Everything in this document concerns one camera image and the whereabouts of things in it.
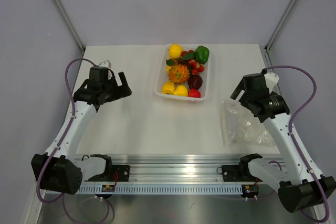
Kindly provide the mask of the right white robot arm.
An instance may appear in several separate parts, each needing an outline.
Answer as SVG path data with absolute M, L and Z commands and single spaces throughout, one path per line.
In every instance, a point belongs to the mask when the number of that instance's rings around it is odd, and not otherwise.
M 290 110 L 283 97 L 272 91 L 279 78 L 272 72 L 243 76 L 230 96 L 248 109 L 274 139 L 287 172 L 273 167 L 261 155 L 240 158 L 239 176 L 260 179 L 277 192 L 280 202 L 290 212 L 319 204 L 335 191 L 335 179 L 324 176 L 314 163 L 294 129 Z

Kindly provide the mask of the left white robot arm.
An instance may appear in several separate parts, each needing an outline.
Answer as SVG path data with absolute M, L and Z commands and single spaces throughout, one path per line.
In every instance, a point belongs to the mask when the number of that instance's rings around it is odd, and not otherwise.
M 36 154 L 31 160 L 38 192 L 74 195 L 82 182 L 111 182 L 115 187 L 118 182 L 129 180 L 130 167 L 113 164 L 108 155 L 92 154 L 75 160 L 82 136 L 100 107 L 132 94 L 124 73 L 118 75 L 121 84 L 109 68 L 90 68 L 88 79 L 72 95 L 72 110 L 55 140 L 44 154 Z

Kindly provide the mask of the red tomato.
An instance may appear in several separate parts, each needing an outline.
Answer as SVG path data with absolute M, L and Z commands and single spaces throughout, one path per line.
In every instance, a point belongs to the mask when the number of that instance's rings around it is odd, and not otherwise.
M 188 92 L 188 97 L 191 98 L 201 98 L 201 93 L 197 89 L 190 89 Z

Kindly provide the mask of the red lychee bunch with leaves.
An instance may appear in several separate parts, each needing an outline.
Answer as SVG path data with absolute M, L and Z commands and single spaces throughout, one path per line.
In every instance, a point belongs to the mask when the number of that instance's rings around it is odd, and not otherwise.
M 199 73 L 202 73 L 203 71 L 205 71 L 205 66 L 202 65 L 202 64 L 200 64 L 200 63 L 198 63 L 196 61 L 196 57 L 195 56 L 192 59 L 184 60 L 183 57 L 186 54 L 192 56 L 192 55 L 194 55 L 194 50 L 190 49 L 188 51 L 182 51 L 181 56 L 179 58 L 172 59 L 172 60 L 175 63 L 181 64 L 181 65 L 186 65 L 187 68 L 189 69 L 189 72 L 192 75 L 199 74 Z

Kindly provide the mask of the dark red plum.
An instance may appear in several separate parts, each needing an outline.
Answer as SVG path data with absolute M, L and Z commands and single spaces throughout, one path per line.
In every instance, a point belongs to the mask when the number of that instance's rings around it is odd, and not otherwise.
M 203 84 L 203 79 L 200 75 L 192 75 L 191 77 L 189 77 L 188 79 L 188 86 L 190 89 L 196 89 L 199 90 L 200 87 Z

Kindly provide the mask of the yellow lemon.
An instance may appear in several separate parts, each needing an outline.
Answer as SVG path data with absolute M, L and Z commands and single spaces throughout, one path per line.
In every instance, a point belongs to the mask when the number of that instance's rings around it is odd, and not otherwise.
M 178 59 L 181 56 L 183 48 L 178 44 L 171 44 L 169 48 L 169 56 L 172 59 Z

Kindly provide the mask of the yellow bell pepper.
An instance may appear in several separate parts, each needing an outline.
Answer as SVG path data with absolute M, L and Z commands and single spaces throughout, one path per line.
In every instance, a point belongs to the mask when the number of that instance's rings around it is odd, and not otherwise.
M 168 81 L 163 85 L 161 93 L 172 95 L 174 93 L 174 90 L 175 90 L 175 84 L 171 81 Z

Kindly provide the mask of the clear zip top bag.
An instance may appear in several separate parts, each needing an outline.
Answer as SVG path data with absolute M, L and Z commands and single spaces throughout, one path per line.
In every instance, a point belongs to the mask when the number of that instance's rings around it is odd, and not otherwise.
M 220 120 L 222 138 L 226 145 L 275 145 L 265 126 L 236 101 L 221 101 Z

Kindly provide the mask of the yellow pear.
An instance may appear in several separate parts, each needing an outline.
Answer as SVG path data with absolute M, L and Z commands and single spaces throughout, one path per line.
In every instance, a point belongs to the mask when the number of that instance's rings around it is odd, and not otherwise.
M 188 89 L 184 85 L 179 85 L 173 91 L 173 95 L 187 97 L 188 96 Z

